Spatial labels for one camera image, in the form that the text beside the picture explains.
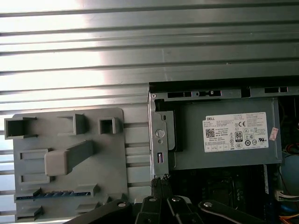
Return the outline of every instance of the qr code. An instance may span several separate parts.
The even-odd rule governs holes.
[[[215,129],[206,129],[206,137],[214,138],[215,137]]]

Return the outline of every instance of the metal screw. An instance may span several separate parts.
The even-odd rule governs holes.
[[[213,204],[210,203],[210,202],[205,202],[205,203],[204,203],[204,206],[207,207],[207,208],[212,207],[212,205],[213,205]]]
[[[158,138],[163,138],[165,135],[165,131],[162,129],[157,129],[155,133]]]
[[[126,206],[125,203],[119,203],[119,204],[118,204],[118,207],[125,207],[125,206]]]
[[[179,197],[173,197],[173,198],[172,198],[172,201],[173,201],[173,202],[179,202],[180,200],[181,200],[181,199],[180,199]]]

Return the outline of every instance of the wire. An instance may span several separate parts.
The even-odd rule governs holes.
[[[297,148],[298,148],[298,146],[299,146],[299,143],[286,145],[286,146],[285,146],[285,151],[286,151],[288,154],[298,155],[298,154],[299,154],[299,151],[298,151],[298,152],[291,152],[291,148],[293,148],[294,146],[296,146],[296,150],[298,151]]]
[[[297,217],[297,216],[299,216],[299,213],[295,214],[295,215],[291,215],[291,216],[279,216],[279,217],[283,218],[283,219],[290,219],[290,218],[294,218],[294,217]]]
[[[279,196],[281,197],[285,197],[285,198],[299,198],[299,196],[293,196],[293,195],[285,195],[281,192],[279,192]]]
[[[282,221],[284,224],[292,224],[292,223],[290,223],[290,222],[284,220],[283,218],[280,218],[280,221]]]
[[[279,173],[280,178],[281,178],[281,181],[282,181],[282,183],[283,183],[283,185],[284,185],[284,187],[285,187],[285,190],[286,190],[286,191],[288,192],[288,194],[290,195],[290,191],[289,191],[288,188],[286,187],[286,184],[285,184],[285,181],[284,181],[284,179],[283,179],[283,177],[282,177],[282,175],[281,175],[280,169],[278,169],[278,173]],[[297,209],[299,210],[299,206],[298,206],[298,204],[297,204],[296,202],[294,202],[294,204],[296,205]]]

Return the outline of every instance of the cable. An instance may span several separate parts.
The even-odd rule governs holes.
[[[284,197],[284,198],[299,198],[299,196],[285,195],[281,192],[279,192],[279,196]]]
[[[278,173],[279,173],[280,178],[281,178],[281,181],[282,181],[282,183],[283,183],[283,185],[284,185],[284,187],[285,187],[285,190],[286,190],[286,191],[288,192],[288,194],[290,195],[290,191],[289,191],[288,188],[286,187],[286,184],[285,184],[285,181],[284,181],[284,179],[283,179],[283,177],[282,177],[282,175],[281,175],[280,169],[278,169]],[[299,206],[298,206],[298,204],[297,204],[296,202],[294,202],[294,204],[296,205],[296,207],[297,207],[298,210],[299,210]]]
[[[280,218],[280,221],[282,221],[284,224],[292,224],[292,223],[290,223],[290,222],[284,220],[283,218]]]
[[[294,218],[294,217],[297,217],[297,216],[299,216],[299,213],[295,214],[295,215],[291,215],[291,216],[279,216],[279,217],[283,218],[283,219],[290,219],[290,218]]]

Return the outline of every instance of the ribbed metal surface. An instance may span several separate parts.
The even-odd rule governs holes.
[[[298,12],[299,0],[1,2],[0,222],[15,208],[4,118],[122,108],[129,192],[149,193],[148,82],[297,75]]]

